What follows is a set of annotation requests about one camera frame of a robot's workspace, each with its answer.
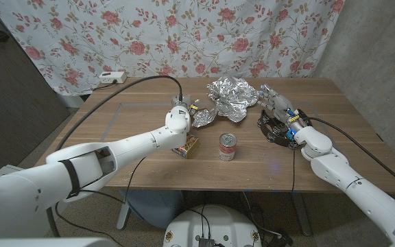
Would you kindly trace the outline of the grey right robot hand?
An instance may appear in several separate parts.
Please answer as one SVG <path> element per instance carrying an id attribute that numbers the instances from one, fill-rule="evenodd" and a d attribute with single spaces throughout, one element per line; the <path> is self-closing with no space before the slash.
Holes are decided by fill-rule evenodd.
<path id="1" fill-rule="evenodd" d="M 257 104 L 272 111 L 277 120 L 289 126 L 291 122 L 299 118 L 298 110 L 286 97 L 277 93 L 267 84 L 262 84 L 260 88 L 260 100 Z"/>

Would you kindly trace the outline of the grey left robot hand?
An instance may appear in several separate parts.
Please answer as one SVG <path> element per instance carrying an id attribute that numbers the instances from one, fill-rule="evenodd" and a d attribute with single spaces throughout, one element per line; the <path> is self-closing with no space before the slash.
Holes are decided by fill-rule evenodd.
<path id="1" fill-rule="evenodd" d="M 192 100 L 191 95 L 183 95 L 182 99 L 177 95 L 171 99 L 172 106 L 183 106 L 187 110 L 198 110 L 196 103 Z"/>

